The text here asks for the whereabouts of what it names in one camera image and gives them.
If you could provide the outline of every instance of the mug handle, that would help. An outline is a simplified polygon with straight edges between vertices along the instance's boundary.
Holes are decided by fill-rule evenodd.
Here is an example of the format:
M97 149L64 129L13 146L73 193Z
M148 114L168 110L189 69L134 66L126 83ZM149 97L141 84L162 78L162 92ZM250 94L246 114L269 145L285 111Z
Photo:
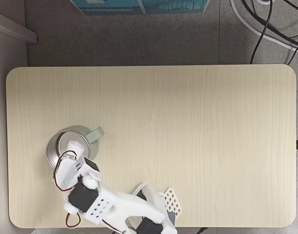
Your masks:
M102 130L101 127L96 128L95 130L91 131L88 133L85 138L86 140L92 144L94 141L97 141L99 138L101 138L104 135L104 131Z

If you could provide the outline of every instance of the white wall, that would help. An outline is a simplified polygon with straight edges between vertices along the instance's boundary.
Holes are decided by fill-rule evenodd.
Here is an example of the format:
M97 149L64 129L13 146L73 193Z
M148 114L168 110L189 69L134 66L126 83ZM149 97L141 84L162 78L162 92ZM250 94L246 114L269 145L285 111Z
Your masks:
M0 0L0 14L25 26L24 0Z
M23 0L0 0L0 14L24 25ZM26 44L0 33L0 234L27 234L33 231L15 227L8 215L5 80L13 68L20 66L27 66Z

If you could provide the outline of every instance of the perforated plate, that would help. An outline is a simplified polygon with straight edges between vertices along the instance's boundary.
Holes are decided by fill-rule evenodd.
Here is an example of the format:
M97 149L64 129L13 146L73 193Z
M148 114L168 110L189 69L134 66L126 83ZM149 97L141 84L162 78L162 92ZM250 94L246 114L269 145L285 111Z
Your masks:
M92 223L99 224L113 206L114 198L107 190L100 190L98 198L87 210L84 217Z
M164 199L165 207L167 208L168 212L174 212L175 220L177 220L183 209L173 188L166 189L164 192Z

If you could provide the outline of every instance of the wood grain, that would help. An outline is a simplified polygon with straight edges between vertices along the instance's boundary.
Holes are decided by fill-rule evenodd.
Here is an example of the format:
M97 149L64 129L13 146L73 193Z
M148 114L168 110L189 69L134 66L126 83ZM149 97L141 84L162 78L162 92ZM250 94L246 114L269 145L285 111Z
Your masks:
M173 187L184 210L178 227L284 227L295 218L288 66L31 67L13 70L6 86L18 227L65 227L45 146L71 125L104 129L95 162L107 185Z

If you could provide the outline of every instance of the white 3d printed part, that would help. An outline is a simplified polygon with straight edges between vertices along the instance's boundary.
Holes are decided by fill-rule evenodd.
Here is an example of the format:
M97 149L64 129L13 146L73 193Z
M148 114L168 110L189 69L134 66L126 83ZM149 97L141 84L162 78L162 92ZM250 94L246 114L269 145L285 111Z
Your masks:
M174 212L175 220L177 220L183 209L173 188L166 189L164 192L164 199L165 207L167 208L168 212Z

